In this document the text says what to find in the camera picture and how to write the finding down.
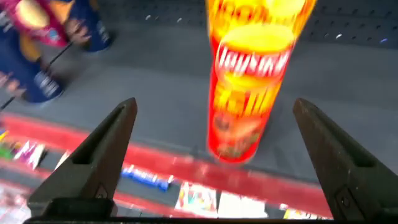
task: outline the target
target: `prize shelf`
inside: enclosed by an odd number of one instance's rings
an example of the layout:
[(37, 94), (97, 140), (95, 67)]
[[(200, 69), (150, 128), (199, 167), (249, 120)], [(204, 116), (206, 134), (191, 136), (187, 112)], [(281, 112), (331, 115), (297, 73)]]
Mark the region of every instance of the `prize shelf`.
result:
[[(29, 175), (31, 177), (34, 177), (36, 179), (40, 180), (45, 180), (49, 175), (51, 175), (50, 171), (43, 170), (40, 168), (36, 168), (35, 170), (32, 170), (30, 167), (25, 166), (24, 164), (16, 161), (8, 161), (5, 159), (0, 159), (0, 167), (3, 167), (5, 169), (10, 169), (15, 172)], [(7, 182), (5, 180), (0, 180), (1, 183), (6, 183), (6, 185), (10, 185), (12, 187), (15, 187), (17, 189), (21, 189), (20, 185), (17, 183), (11, 183)], [(28, 189), (27, 187), (24, 187), (27, 192), (32, 192), (32, 189)], [(152, 213), (156, 213), (159, 215), (167, 216), (167, 217), (181, 217), (181, 218), (195, 218), (195, 217), (201, 217), (199, 215), (190, 213), (190, 212), (184, 212), (181, 210), (175, 210), (172, 207), (168, 207), (165, 205), (161, 205), (159, 203), (151, 202), (150, 200), (144, 200), (139, 197), (135, 197), (132, 195), (127, 195), (127, 194), (122, 194), (120, 192), (116, 192), (114, 195), (114, 201), (123, 207), (126, 208), (134, 208), (134, 209), (139, 209), (139, 210), (146, 210)]]
[[(88, 135), (87, 132), (81, 130), (7, 113), (3, 114), (2, 121), (12, 137), (38, 141), (60, 153), (75, 150)], [(3, 166), (12, 167), (41, 179), (50, 175), (50, 172), (40, 169), (30, 170), (7, 161), (1, 161), (1, 163)], [(129, 145), (123, 166), (127, 167), (131, 164), (155, 174), (174, 175), (179, 180), (245, 195), (270, 204), (283, 203), (299, 210), (326, 217), (331, 216), (325, 196), (316, 185), (281, 179), (259, 172), (218, 166), (189, 156), (178, 156), (137, 144)], [(134, 205), (162, 215), (175, 217), (193, 215), (170, 207), (160, 207), (131, 195), (115, 194), (115, 199), (125, 205)]]

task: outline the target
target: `pegboard wall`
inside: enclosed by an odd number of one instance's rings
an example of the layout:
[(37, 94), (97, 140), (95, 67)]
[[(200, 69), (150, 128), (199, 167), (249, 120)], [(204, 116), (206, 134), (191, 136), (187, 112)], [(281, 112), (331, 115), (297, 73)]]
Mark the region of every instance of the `pegboard wall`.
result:
[[(206, 27), (204, 0), (99, 0), (114, 24)], [(318, 0), (302, 40), (398, 48), (397, 0)]]

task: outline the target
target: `candy wrapper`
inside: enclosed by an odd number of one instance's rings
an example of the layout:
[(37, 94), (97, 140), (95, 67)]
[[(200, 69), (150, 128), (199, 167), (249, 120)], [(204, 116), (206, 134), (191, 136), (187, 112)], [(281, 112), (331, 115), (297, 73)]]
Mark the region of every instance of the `candy wrapper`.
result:
[(285, 212), (284, 219), (293, 220), (331, 220), (331, 218), (321, 217), (308, 212), (288, 208)]
[(213, 53), (208, 148), (247, 162), (257, 151), (292, 49), (315, 0), (206, 0)]
[(134, 165), (131, 165), (129, 168), (124, 168), (121, 172), (121, 176), (138, 181), (143, 184), (147, 184), (152, 187), (157, 187), (163, 191), (166, 191), (169, 188), (170, 183), (174, 179), (172, 175), (166, 177), (153, 174), (144, 169), (137, 168)]
[(65, 152), (65, 153), (62, 155), (61, 159), (58, 161), (57, 166), (55, 167), (54, 170), (58, 169), (58, 167), (59, 167), (66, 159), (68, 159), (68, 157), (70, 156), (70, 154), (71, 154), (71, 152), (69, 152), (69, 151)]
[(64, 47), (68, 37), (46, 0), (2, 0), (15, 26), (44, 44)]
[(111, 41), (95, 0), (46, 0), (69, 38), (87, 52), (109, 47)]
[(29, 103), (43, 103), (63, 91), (47, 71), (40, 52), (25, 34), (20, 34), (0, 11), (0, 85)]
[(27, 141), (20, 148), (18, 144), (15, 144), (12, 153), (15, 154), (14, 160), (20, 161), (32, 169), (36, 169), (44, 154), (44, 145)]
[(192, 212), (204, 217), (217, 217), (216, 190), (184, 182), (181, 185), (176, 209)]

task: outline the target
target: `can label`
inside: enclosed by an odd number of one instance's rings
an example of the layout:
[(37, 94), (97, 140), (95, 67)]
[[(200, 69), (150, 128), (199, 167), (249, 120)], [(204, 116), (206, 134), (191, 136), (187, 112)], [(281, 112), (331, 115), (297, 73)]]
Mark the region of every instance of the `can label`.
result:
[(258, 148), (315, 0), (207, 0), (213, 51), (208, 147), (237, 163)]

